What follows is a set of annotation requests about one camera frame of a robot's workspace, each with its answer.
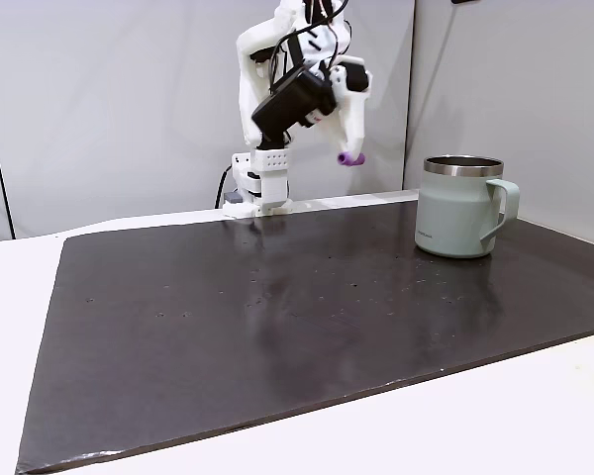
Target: black cable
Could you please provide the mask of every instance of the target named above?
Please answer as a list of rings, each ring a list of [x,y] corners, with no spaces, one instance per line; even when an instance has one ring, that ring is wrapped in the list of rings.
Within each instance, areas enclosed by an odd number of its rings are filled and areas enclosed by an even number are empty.
[[[225,172],[222,174],[222,179],[220,180],[220,186],[218,187],[218,196],[216,196],[216,210],[220,209],[220,198],[222,198],[222,189],[225,186],[225,180],[227,179],[227,174],[231,170],[231,165],[227,167]]]
[[[271,93],[275,92],[275,74],[277,73],[277,53],[279,51],[279,47],[281,47],[284,42],[290,40],[293,37],[297,37],[302,33],[311,32],[317,27],[321,27],[322,25],[332,22],[333,19],[346,8],[348,2],[349,0],[344,0],[344,3],[341,7],[339,7],[339,10],[335,11],[335,13],[333,13],[330,17],[324,16],[324,18],[320,21],[313,23],[312,25],[309,25],[305,28],[302,28],[301,30],[295,30],[294,32],[284,35],[282,38],[279,39],[277,45],[275,45],[275,47],[273,48],[273,53],[270,56],[270,62],[268,63],[268,83]]]
[[[337,59],[337,56],[339,55],[339,35],[337,35],[337,32],[335,32],[330,23],[328,24],[328,29],[335,36],[335,52],[333,53],[330,62],[328,63],[328,70],[330,71],[333,68],[333,63],[335,62],[335,59]]]
[[[342,54],[346,54],[347,51],[349,50],[349,46],[352,43],[352,25],[348,20],[344,20],[347,23],[347,26],[349,27],[349,43],[347,44],[347,48],[344,52],[342,52]]]
[[[288,72],[288,51],[284,51],[284,48],[281,49],[284,53],[284,76]]]

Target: light green mug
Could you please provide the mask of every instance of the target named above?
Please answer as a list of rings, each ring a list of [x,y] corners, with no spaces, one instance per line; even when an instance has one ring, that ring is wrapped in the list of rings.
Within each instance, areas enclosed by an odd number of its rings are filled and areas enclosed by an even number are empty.
[[[502,180],[504,163],[494,158],[445,155],[427,158],[418,200],[416,244],[445,257],[480,257],[495,236],[517,219],[519,187]],[[506,193],[504,219],[499,222]]]

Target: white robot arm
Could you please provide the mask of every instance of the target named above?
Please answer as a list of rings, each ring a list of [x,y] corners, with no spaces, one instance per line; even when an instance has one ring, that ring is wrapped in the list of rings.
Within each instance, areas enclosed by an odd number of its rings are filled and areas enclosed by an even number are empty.
[[[347,3],[281,0],[273,19],[238,38],[240,111],[250,152],[232,159],[238,190],[226,195],[224,207],[231,216],[288,210],[287,132],[297,123],[320,125],[339,164],[365,162],[364,103],[372,75],[361,58],[345,55]]]

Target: mug handle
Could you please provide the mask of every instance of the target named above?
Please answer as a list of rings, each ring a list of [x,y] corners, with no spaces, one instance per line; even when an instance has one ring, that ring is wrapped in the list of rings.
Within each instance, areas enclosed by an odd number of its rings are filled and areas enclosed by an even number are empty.
[[[499,231],[508,223],[517,220],[517,212],[519,211],[519,187],[515,183],[505,180],[488,180],[487,185],[497,186],[506,192],[506,207],[504,210],[504,219],[502,222],[486,233],[480,240],[495,238]]]

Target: dark tabletop surface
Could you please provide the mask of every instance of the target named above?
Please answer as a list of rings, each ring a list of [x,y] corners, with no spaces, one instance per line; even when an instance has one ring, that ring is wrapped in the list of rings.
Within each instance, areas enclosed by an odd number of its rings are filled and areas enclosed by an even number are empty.
[[[594,333],[594,245],[525,222],[414,245],[415,203],[74,237],[19,472],[321,409]]]

